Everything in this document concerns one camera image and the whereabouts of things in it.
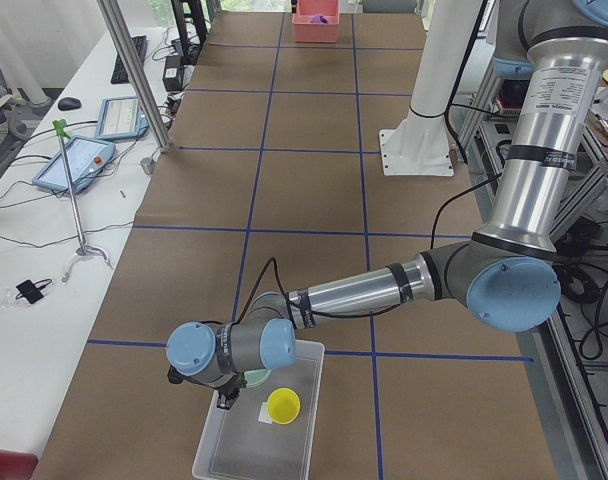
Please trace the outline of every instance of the blue tape line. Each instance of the blue tape line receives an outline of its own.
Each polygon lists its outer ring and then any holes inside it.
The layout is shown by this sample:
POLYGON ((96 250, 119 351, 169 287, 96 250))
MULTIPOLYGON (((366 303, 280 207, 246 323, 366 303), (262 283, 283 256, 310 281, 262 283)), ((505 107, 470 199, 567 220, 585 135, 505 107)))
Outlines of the blue tape line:
POLYGON ((510 355, 460 355, 447 353, 403 353, 403 352, 363 352, 357 350, 326 350, 326 355, 346 357, 383 357, 383 358, 416 358, 428 360, 466 360, 481 362, 519 362, 533 363, 532 357, 510 355))
MULTIPOLYGON (((403 238, 431 238, 430 233, 387 233, 387 232, 369 232, 370 237, 403 237, 403 238)), ((456 234, 444 234, 436 233, 435 238, 454 238, 454 239, 465 239, 471 238, 470 235, 456 235, 456 234)))
MULTIPOLYGON (((245 89, 232 89, 232 88, 187 88, 188 92, 208 92, 208 93, 270 93, 270 90, 245 90, 245 89)), ((275 90, 273 93, 279 93, 282 95, 360 95, 368 97, 408 97, 411 98, 410 93, 381 93, 381 92, 321 92, 321 91, 307 91, 307 90, 275 90)))
POLYGON ((253 147, 191 147, 188 145, 181 145, 180 150, 200 150, 200 151, 233 151, 233 152, 293 152, 293 153, 324 153, 324 154, 349 154, 358 155, 360 153, 366 155, 379 154, 379 152, 365 151, 360 152, 359 150, 313 150, 306 148, 253 148, 253 147))
POLYGON ((210 47, 223 48, 272 48, 272 49, 303 49, 303 50, 371 50, 371 51, 393 51, 393 52, 415 52, 422 51, 423 48, 404 48, 404 47, 337 47, 337 46, 321 46, 321 45, 225 45, 223 43, 211 43, 210 47))
MULTIPOLYGON (((114 345, 123 347, 166 348, 165 343, 136 342, 128 340, 101 340, 89 338, 86 343, 93 345, 114 345)), ((334 357, 385 357, 385 358, 417 358, 429 360, 468 360, 482 362, 520 362, 534 363, 532 357, 513 357, 503 355, 457 355, 439 353, 401 353, 401 352, 362 352, 358 350, 326 350, 325 355, 334 357)))
POLYGON ((180 150, 205 150, 205 151, 223 151, 223 152, 259 152, 259 148, 246 148, 246 147, 189 147, 186 145, 180 145, 180 150))
MULTIPOLYGON (((284 17, 282 14, 282 21, 280 23, 280 35, 278 42, 282 40, 282 32, 284 31, 284 17)), ((260 154, 257 160, 257 171, 255 173, 255 183, 253 184, 253 194, 251 196, 251 207, 248 212, 248 222, 246 224, 246 235, 244 237, 244 248, 242 250, 242 261, 240 263, 240 272, 237 277, 237 287, 235 289, 235 302, 233 303, 233 312, 231 313, 231 321, 235 321, 237 316, 237 308, 239 306, 240 294, 242 290, 242 278, 244 277, 244 268, 246 266, 246 254, 248 253, 248 241, 251 237, 251 224, 253 223, 253 210, 255 209, 255 198, 257 196, 257 187, 260 181, 260 172, 262 170, 262 157, 264 156, 264 146, 266 145, 266 132, 268 131, 269 118, 271 115, 271 102, 273 100, 273 91, 275 89, 275 77, 277 76, 277 63, 280 57, 280 46, 277 45, 275 52, 275 63, 273 64, 273 76, 271 78, 271 89, 268 94, 268 104, 266 106, 266 116, 264 118, 264 128, 262 130, 262 142, 260 144, 260 154)))
MULTIPOLYGON (((288 229, 272 229, 272 228, 252 228, 251 233, 277 233, 277 234, 292 234, 300 235, 301 230, 288 230, 288 229)), ((332 230, 307 230, 305 235, 338 235, 345 237, 361 237, 364 235, 363 232, 336 232, 332 230)))
POLYGON ((94 345, 116 345, 122 347, 154 347, 154 348, 166 348, 165 343, 158 342, 127 342, 122 340, 98 340, 96 338, 89 338, 86 343, 92 343, 94 345))
POLYGON ((192 230, 197 232, 234 232, 245 233, 245 228, 226 228, 226 227, 177 227, 172 225, 133 225, 133 228, 141 230, 192 230))
MULTIPOLYGON (((386 233, 386 232, 345 232, 333 230, 289 230, 289 229, 273 229, 273 228, 232 228, 232 227, 192 227, 192 226, 174 226, 174 225, 133 225, 133 228, 143 230, 189 230, 189 231, 206 231, 206 232, 233 232, 233 233, 274 233, 274 234, 293 234, 293 235, 337 235, 361 237, 368 235, 369 237, 401 237, 401 238, 431 238, 429 233, 386 233)), ((467 240, 470 235, 450 235, 436 234, 435 238, 467 240)))
MULTIPOLYGON (((353 40, 353 71, 355 75, 355 108, 357 114, 357 139, 360 148, 360 182, 362 189, 362 216, 364 219, 364 252, 366 254, 366 270, 371 270, 371 253, 368 239, 368 204, 366 196, 366 171, 364 169, 364 154, 362 153, 362 120, 360 113, 360 83, 357 68, 357 49, 355 45, 355 16, 351 16, 351 37, 353 40)), ((369 318, 369 328, 371 337, 371 368, 373 370, 373 408, 375 417, 375 440, 377 451, 377 476, 379 480, 384 480, 384 455, 382 453, 382 422, 380 416, 380 394, 377 376, 377 357, 375 356, 375 319, 373 315, 369 318)))

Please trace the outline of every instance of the purple object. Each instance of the purple object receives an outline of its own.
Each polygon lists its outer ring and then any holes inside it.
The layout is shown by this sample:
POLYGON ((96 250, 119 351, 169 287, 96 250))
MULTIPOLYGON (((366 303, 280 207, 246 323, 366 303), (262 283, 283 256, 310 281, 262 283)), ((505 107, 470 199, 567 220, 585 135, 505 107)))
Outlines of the purple object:
POLYGON ((324 18, 324 15, 315 15, 312 19, 311 19, 311 23, 328 23, 328 20, 326 20, 326 18, 324 18))

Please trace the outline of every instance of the keyboard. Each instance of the keyboard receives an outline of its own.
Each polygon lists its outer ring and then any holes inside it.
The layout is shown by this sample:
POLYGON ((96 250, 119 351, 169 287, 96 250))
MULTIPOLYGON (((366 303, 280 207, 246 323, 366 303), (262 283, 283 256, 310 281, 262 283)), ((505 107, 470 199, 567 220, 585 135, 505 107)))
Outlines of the keyboard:
MULTIPOLYGON (((137 51, 137 56, 140 57, 140 61, 144 63, 144 58, 146 57, 146 35, 131 37, 131 40, 137 51)), ((126 68, 124 68, 124 63, 119 55, 115 59, 115 68, 113 69, 113 75, 111 76, 111 83, 128 83, 128 73, 126 73, 126 68)))

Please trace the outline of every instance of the reacher grabber tool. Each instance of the reacher grabber tool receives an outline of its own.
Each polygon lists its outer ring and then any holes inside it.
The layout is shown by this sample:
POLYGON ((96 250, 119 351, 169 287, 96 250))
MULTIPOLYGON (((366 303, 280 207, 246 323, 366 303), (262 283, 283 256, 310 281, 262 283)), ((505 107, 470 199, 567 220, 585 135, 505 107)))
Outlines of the reacher grabber tool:
POLYGON ((64 274, 62 275, 62 282, 66 283, 68 279, 71 277, 71 270, 73 265, 80 260, 88 260, 93 256, 102 257, 106 265, 109 268, 113 268, 111 266, 111 260, 108 257, 108 252, 103 248, 96 247, 93 245, 89 245, 86 242, 86 235, 84 235, 84 230, 82 229, 82 221, 80 219, 80 211, 77 206, 77 197, 75 194, 75 185, 73 184, 73 176, 71 175, 71 167, 68 162, 68 154, 66 153, 66 145, 64 143, 64 138, 71 138, 68 133, 64 131, 64 127, 66 127, 66 120, 54 120, 53 127, 55 128, 55 133, 57 134, 57 138, 60 142, 60 149, 62 151, 62 165, 64 166, 64 173, 66 175, 66 185, 68 186, 68 196, 71 200, 71 207, 73 209, 73 219, 75 220, 75 229, 77 230, 77 241, 80 246, 76 250, 76 252, 66 261, 64 264, 64 274))

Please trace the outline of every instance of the yellow cup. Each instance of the yellow cup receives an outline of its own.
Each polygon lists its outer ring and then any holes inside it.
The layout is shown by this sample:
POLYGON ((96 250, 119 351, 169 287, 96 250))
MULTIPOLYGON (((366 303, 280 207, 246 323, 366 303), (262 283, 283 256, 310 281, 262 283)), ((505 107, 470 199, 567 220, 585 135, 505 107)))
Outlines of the yellow cup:
POLYGON ((275 423, 287 425, 300 413, 300 397, 290 388, 278 388, 269 395, 267 407, 275 423))

